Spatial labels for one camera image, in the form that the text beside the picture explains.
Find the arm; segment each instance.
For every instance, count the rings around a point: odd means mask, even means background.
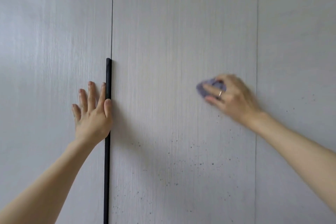
[[[227,90],[220,100],[206,100],[235,121],[263,137],[279,152],[302,180],[336,213],[336,154],[286,128],[263,112],[246,85],[234,75],[220,75]],[[214,96],[220,90],[204,88]]]
[[[89,82],[88,98],[85,90],[79,90],[81,108],[73,105],[76,139],[55,163],[0,212],[1,224],[56,222],[79,169],[111,129],[111,100],[105,100],[105,90],[103,84],[97,107],[93,82]]]

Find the textured white surface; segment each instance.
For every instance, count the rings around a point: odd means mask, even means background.
[[[71,104],[105,81],[112,0],[0,0],[0,208],[74,138]],[[76,178],[58,223],[103,222],[103,144]]]
[[[255,90],[257,0],[114,0],[111,223],[254,223],[255,135],[196,84]]]
[[[289,127],[336,150],[336,0],[259,0],[258,97]],[[335,223],[335,215],[262,139],[256,223]]]

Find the purple cloth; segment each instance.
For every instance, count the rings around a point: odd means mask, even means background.
[[[210,93],[208,93],[204,88],[203,88],[203,84],[206,83],[206,84],[209,84],[209,85],[212,85],[216,88],[219,88],[220,90],[222,91],[225,91],[226,90],[226,86],[224,83],[222,82],[218,82],[215,80],[215,78],[212,78],[212,79],[209,79],[209,80],[206,80],[206,81],[203,81],[203,82],[200,82],[199,84],[197,84],[196,86],[196,89],[197,89],[197,92],[203,97],[205,98],[206,96],[209,96],[211,95]]]

